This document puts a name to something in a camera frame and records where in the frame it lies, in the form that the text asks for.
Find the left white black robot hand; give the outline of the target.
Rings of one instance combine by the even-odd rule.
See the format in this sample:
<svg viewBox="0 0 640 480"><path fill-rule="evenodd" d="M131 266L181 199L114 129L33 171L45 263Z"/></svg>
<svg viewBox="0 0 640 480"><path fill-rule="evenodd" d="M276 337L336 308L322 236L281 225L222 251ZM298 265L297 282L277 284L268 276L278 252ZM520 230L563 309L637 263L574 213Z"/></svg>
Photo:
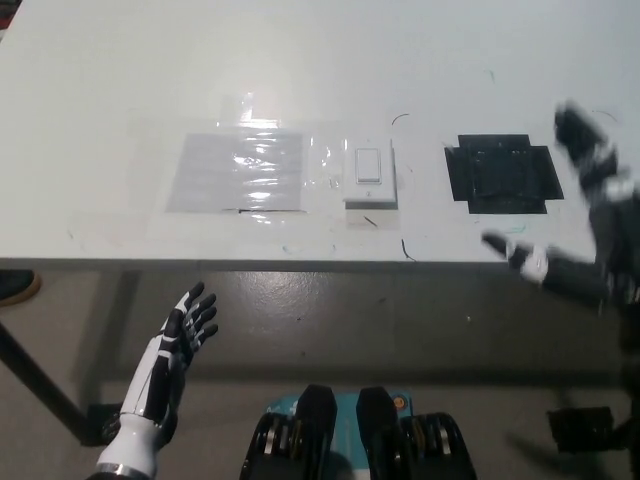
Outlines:
<svg viewBox="0 0 640 480"><path fill-rule="evenodd" d="M119 430L100 454L93 479L154 479L160 450L172 439L186 373L218 331L216 295L198 282L149 341L119 411Z"/></svg>

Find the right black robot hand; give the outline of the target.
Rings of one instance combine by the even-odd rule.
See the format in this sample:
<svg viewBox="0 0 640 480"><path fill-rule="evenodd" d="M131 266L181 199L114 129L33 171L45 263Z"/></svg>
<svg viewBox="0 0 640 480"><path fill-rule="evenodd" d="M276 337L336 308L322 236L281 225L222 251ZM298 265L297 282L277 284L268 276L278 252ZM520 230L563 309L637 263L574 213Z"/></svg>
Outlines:
<svg viewBox="0 0 640 480"><path fill-rule="evenodd" d="M639 186L619 166L615 144L578 106L566 103L557 108L554 133L589 209L595 259L516 242L497 231L485 231L482 242L534 285L587 305L613 305L622 315L637 318Z"/></svg>

